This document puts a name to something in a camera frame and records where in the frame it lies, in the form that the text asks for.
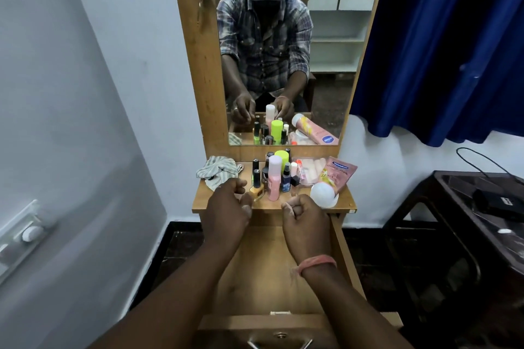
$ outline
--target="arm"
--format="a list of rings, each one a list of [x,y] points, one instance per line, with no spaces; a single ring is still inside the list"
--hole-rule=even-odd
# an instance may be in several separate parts
[[[221,0],[216,8],[219,28],[220,54],[222,55],[222,78],[226,98],[232,98],[233,121],[249,124],[255,118],[255,101],[240,78],[235,0]]]
[[[330,255],[329,217],[305,194],[292,198],[288,204],[291,207],[283,206],[284,236],[297,264],[317,255]],[[412,349],[333,265],[306,268],[302,276],[317,295],[340,347]]]
[[[239,247],[251,216],[252,198],[240,202],[246,181],[232,178],[210,198],[201,216],[204,244],[155,291],[89,349],[188,347],[213,289]]]
[[[284,91],[275,100],[279,111],[277,118],[288,118],[294,113],[293,100],[308,83],[309,53],[313,22],[309,11],[305,8],[297,18],[297,24],[289,36],[289,79]]]

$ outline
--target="hand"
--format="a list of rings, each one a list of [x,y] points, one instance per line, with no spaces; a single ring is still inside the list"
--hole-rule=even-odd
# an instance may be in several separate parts
[[[245,193],[246,181],[230,178],[215,189],[201,215],[204,239],[211,245],[226,246],[233,253],[251,218],[253,199]],[[235,194],[243,194],[240,201]]]
[[[232,120],[241,125],[251,124],[251,121],[255,118],[255,107],[256,103],[251,94],[247,91],[242,92],[231,105]]]
[[[278,114],[275,119],[282,118],[284,121],[290,121],[294,114],[294,105],[285,95],[279,95],[273,101]]]
[[[282,227],[288,250],[297,265],[317,255],[331,255],[330,220],[307,194],[292,197],[284,211]]]

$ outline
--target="person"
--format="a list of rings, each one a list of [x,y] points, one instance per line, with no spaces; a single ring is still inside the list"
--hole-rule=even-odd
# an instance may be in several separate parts
[[[232,120],[250,124],[270,103],[284,121],[307,112],[300,95],[313,29],[307,6],[300,0],[221,0],[216,11]]]
[[[148,297],[98,338],[89,349],[183,349],[191,344],[218,281],[249,225],[252,198],[245,180],[231,178],[218,187],[201,215],[204,243]],[[235,193],[243,194],[237,200]],[[330,220],[309,196],[283,205],[285,242],[300,264],[329,255]],[[332,264],[303,270],[341,348],[408,349],[412,346],[353,289]]]

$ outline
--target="bracelet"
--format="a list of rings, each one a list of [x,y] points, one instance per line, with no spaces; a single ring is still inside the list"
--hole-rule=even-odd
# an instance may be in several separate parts
[[[310,266],[320,265],[320,264],[333,264],[337,266],[337,261],[332,259],[329,255],[317,255],[316,257],[307,258],[303,260],[297,268],[297,273],[302,276],[302,271],[305,268]]]

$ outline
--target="wooden drawer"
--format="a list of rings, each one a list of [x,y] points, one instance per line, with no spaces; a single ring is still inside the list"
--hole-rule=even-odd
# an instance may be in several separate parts
[[[331,243],[337,267],[364,296],[342,233],[342,216],[331,214]],[[194,347],[337,348],[337,340],[320,303],[293,272],[297,264],[287,249],[282,217],[254,210],[239,249],[219,281]],[[289,312],[289,314],[272,314]],[[402,326],[396,313],[384,314]]]

